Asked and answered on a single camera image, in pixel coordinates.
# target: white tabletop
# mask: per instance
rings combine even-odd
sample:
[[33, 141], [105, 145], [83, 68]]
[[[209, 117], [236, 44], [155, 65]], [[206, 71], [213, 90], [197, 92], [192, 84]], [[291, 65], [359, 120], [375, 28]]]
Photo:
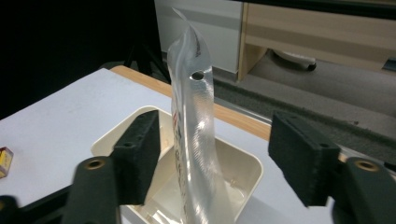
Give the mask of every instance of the white tabletop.
[[[14, 152], [0, 195], [16, 196], [25, 206], [72, 184], [77, 165], [92, 157], [92, 144], [146, 105], [170, 112], [171, 99], [101, 69], [0, 120], [0, 147]], [[267, 141], [219, 119], [215, 129], [216, 137], [255, 155], [264, 167], [237, 223], [332, 223], [332, 200], [305, 208], [268, 156]], [[143, 223], [137, 217], [132, 222]]]

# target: yellow box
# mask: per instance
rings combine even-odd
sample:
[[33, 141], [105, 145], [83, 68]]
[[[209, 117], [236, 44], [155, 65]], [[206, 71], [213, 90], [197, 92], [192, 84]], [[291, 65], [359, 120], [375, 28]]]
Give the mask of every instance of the yellow box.
[[7, 147], [0, 148], [0, 178], [8, 175], [9, 166], [11, 165], [14, 153]]

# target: white plastic container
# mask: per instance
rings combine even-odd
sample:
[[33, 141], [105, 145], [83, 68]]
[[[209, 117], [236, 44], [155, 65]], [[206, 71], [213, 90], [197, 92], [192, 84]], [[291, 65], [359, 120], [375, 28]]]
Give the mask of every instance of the white plastic container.
[[[93, 156], [110, 155], [113, 146], [133, 120], [140, 114], [159, 110], [161, 155], [144, 206], [127, 205], [127, 211], [138, 215], [145, 223], [181, 223], [180, 188], [177, 182], [175, 151], [173, 150], [172, 117], [167, 112], [145, 106], [98, 139], [91, 148]], [[216, 138], [216, 151], [231, 201], [234, 220], [237, 220], [257, 184], [262, 179], [262, 164], [250, 153]]]

